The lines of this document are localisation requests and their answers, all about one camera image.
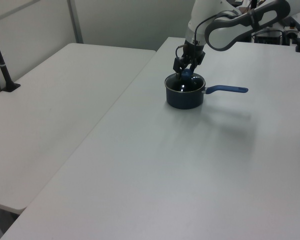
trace white table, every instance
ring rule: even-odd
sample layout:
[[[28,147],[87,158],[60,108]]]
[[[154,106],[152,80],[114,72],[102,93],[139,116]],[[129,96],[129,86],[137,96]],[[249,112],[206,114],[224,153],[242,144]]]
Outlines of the white table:
[[[163,44],[2,240],[300,239],[300,54],[207,48],[207,85],[249,92],[178,110],[164,79],[183,41]]]
[[[20,214],[154,51],[69,44],[0,93],[0,208]]]

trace blue handle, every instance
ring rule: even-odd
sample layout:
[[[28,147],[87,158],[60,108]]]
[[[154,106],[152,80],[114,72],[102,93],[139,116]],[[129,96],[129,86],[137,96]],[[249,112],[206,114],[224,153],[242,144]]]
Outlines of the blue handle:
[[[245,87],[238,87],[238,86],[225,86],[225,85],[216,85],[208,87],[205,90],[205,94],[212,94],[215,91],[227,91],[227,92],[234,92],[234,93],[242,93],[245,94],[249,91],[248,88]]]

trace dark blue saucepan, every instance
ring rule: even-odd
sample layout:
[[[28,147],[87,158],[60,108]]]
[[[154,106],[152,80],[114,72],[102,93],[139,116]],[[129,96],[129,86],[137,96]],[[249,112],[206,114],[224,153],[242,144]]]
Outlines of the dark blue saucepan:
[[[165,81],[166,101],[177,109],[193,109],[204,101],[204,94],[215,91],[227,91],[245,94],[248,88],[237,86],[216,85],[206,87],[204,78],[189,69],[185,69],[181,76],[172,74]]]

